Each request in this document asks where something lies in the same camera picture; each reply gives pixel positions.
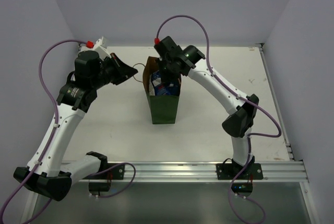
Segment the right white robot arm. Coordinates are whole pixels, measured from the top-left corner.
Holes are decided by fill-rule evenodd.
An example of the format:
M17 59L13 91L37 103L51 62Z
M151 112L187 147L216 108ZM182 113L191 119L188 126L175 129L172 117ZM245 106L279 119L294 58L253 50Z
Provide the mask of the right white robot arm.
M258 104L258 97L245 93L233 95L224 88L209 70L205 55L198 48L189 45L182 49L169 36L154 40L154 49L159 55L156 61L163 82L171 82L187 76L203 86L227 111L229 116L222 123L225 132L231 136L233 157L232 163L240 171L253 158L249 151L246 135L251 132L257 109L241 100L249 99Z

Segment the green paper bag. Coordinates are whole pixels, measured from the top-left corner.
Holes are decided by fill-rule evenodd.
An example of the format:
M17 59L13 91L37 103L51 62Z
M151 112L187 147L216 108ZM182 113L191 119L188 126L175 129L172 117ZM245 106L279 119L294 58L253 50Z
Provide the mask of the green paper bag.
M158 60L157 57L149 56L146 64L143 64L145 67L142 73L142 84L149 105L151 121L153 125L175 124L181 93L181 79L177 80L176 95L151 95L149 92L150 78L154 72L159 70L156 60Z

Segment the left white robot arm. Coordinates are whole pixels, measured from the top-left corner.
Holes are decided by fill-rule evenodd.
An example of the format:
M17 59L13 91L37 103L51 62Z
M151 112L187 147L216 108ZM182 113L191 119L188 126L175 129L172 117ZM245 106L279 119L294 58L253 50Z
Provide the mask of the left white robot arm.
M78 181L105 173L108 158L103 154L90 151L66 166L63 157L77 126L97 98L98 89L119 85L137 73L114 53L101 58L96 51L80 52L74 71L59 91L54 120L40 147L25 167L15 169L14 178L30 191L61 201Z

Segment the blue snack packet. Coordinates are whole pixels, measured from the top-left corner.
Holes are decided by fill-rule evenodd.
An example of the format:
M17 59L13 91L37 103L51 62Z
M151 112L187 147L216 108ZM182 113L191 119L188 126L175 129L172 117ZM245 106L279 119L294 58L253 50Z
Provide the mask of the blue snack packet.
M179 96L181 85L178 80L162 82L159 71L152 73L149 77L148 92L150 96Z

